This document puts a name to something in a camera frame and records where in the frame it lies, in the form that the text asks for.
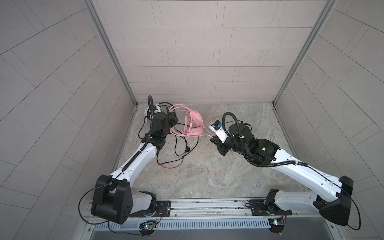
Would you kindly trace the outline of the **pink headphones with cable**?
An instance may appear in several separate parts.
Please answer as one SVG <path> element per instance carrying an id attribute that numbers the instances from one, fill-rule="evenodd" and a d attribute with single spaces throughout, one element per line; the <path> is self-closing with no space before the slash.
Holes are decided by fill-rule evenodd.
<path id="1" fill-rule="evenodd" d="M 174 126 L 170 133 L 174 136 L 179 137 L 210 137 L 211 135 L 206 134 L 208 129 L 205 127 L 204 121 L 200 113 L 196 110 L 190 109 L 183 104 L 175 104 L 170 107 L 170 112 L 185 112 L 185 125 L 182 130 L 178 129 L 177 126 Z"/>

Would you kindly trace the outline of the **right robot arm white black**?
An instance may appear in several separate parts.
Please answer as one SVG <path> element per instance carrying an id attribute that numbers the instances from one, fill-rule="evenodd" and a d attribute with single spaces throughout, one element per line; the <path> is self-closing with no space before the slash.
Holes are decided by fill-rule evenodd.
<path id="1" fill-rule="evenodd" d="M 215 121 L 210 129 L 215 133 L 211 142 L 222 156 L 229 151 L 236 152 L 252 166 L 277 170 L 309 189 L 302 193 L 270 190 L 264 205 L 271 214 L 281 215 L 298 210 L 319 213 L 340 226 L 349 223 L 354 186 L 351 178 L 338 178 L 321 172 L 293 157 L 277 144 L 256 139 L 246 124 L 232 124 L 225 130 L 220 121 Z"/>

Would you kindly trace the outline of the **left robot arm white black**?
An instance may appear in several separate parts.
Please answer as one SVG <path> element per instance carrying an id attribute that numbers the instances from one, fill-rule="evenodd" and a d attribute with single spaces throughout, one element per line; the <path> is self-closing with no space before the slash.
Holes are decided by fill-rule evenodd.
<path id="1" fill-rule="evenodd" d="M 156 195 L 146 191 L 133 194 L 132 184 L 163 148 L 170 129 L 177 122 L 175 113 L 152 115 L 150 130 L 137 151 L 116 171 L 98 178 L 91 208 L 93 216 L 121 225 L 131 214 L 152 216 L 156 212 Z"/>

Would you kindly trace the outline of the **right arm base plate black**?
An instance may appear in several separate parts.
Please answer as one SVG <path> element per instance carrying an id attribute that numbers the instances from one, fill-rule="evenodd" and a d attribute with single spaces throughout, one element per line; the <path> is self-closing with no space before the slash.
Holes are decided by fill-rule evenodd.
<path id="1" fill-rule="evenodd" d="M 245 207 L 251 209 L 253 216 L 290 216 L 292 211 L 283 211 L 275 203 L 264 203 L 264 200 L 249 200 Z"/>

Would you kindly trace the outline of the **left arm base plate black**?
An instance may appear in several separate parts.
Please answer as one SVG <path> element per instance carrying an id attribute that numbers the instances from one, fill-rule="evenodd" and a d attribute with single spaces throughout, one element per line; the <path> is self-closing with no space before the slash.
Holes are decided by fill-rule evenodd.
<path id="1" fill-rule="evenodd" d="M 129 215 L 130 218 L 154 218 L 169 217 L 171 210 L 171 201 L 156 201 L 150 204 L 147 210 L 141 210 Z"/>

